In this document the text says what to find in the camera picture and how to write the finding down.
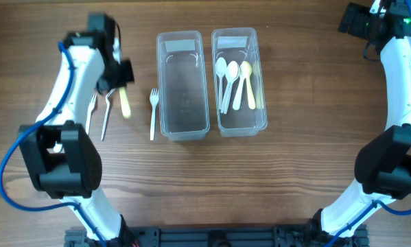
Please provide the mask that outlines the yellow plastic fork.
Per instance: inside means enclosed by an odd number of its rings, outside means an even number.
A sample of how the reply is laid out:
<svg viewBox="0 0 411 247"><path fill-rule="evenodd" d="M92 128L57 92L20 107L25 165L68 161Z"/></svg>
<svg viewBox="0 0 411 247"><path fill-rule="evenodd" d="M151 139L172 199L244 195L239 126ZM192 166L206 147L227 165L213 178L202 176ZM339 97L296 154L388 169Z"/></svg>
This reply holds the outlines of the yellow plastic fork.
<svg viewBox="0 0 411 247"><path fill-rule="evenodd" d="M125 119L129 119L131 118L132 113L131 113L125 86L119 89L119 96L120 96L122 115L124 116Z"/></svg>

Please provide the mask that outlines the white spoon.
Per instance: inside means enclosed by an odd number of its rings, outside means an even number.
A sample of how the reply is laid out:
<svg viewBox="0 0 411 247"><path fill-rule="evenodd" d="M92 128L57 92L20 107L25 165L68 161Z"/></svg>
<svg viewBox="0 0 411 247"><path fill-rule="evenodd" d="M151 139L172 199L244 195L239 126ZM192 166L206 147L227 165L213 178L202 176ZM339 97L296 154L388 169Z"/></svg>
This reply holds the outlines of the white spoon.
<svg viewBox="0 0 411 247"><path fill-rule="evenodd" d="M231 91L232 91L233 83L239 77L239 65L236 61L231 61L228 64L225 76L226 76L227 84L226 84L226 90L224 93L222 105L220 108L220 112L222 114L227 114L228 104L231 98Z"/></svg>
<svg viewBox="0 0 411 247"><path fill-rule="evenodd" d="M223 100L223 77L226 74L227 64L223 57L220 57L216 60L215 63L215 72L219 79L218 83L218 110L221 109L222 100Z"/></svg>
<svg viewBox="0 0 411 247"><path fill-rule="evenodd" d="M242 91L244 87L245 80L245 65L246 63L241 63L239 67L239 84L237 86L236 94L233 100L233 110L239 110L242 102Z"/></svg>

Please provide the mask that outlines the yellow plastic spoon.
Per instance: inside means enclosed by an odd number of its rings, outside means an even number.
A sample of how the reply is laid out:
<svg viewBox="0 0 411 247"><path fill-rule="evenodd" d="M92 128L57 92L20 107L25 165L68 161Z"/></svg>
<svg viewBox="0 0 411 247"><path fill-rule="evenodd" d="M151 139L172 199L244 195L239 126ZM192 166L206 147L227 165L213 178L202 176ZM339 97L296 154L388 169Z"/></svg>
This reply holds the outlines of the yellow plastic spoon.
<svg viewBox="0 0 411 247"><path fill-rule="evenodd" d="M252 88L251 81L250 81L250 76L253 72L253 68L248 61L243 61L240 68L241 68L242 75L244 76L244 79L246 80L248 107L249 109L253 110L256 108L253 88Z"/></svg>

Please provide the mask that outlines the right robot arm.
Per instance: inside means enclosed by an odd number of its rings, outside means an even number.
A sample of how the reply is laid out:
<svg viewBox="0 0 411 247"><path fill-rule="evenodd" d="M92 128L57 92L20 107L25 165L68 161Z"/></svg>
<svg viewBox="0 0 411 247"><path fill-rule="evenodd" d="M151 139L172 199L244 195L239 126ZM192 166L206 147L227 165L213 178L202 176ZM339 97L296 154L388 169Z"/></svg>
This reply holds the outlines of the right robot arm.
<svg viewBox="0 0 411 247"><path fill-rule="evenodd" d="M387 119L385 130L359 151L353 182L308 220L305 242L323 246L351 238L379 209L411 215L411 209L389 207L411 194L411 1L349 3L338 30L375 46L386 78Z"/></svg>

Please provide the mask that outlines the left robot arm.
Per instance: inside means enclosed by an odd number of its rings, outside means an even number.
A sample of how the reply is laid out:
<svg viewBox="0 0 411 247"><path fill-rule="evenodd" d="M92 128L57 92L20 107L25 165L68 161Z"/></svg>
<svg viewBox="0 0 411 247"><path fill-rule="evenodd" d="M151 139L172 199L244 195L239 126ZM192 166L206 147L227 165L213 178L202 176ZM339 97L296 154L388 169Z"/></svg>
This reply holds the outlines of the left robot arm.
<svg viewBox="0 0 411 247"><path fill-rule="evenodd" d="M59 49L47 105L35 124L19 128L25 166L36 190L75 212L90 246L133 246L123 216L100 187L102 161L87 133L92 97L134 80L130 60L121 57L119 26L105 13L91 13L86 31L69 32Z"/></svg>

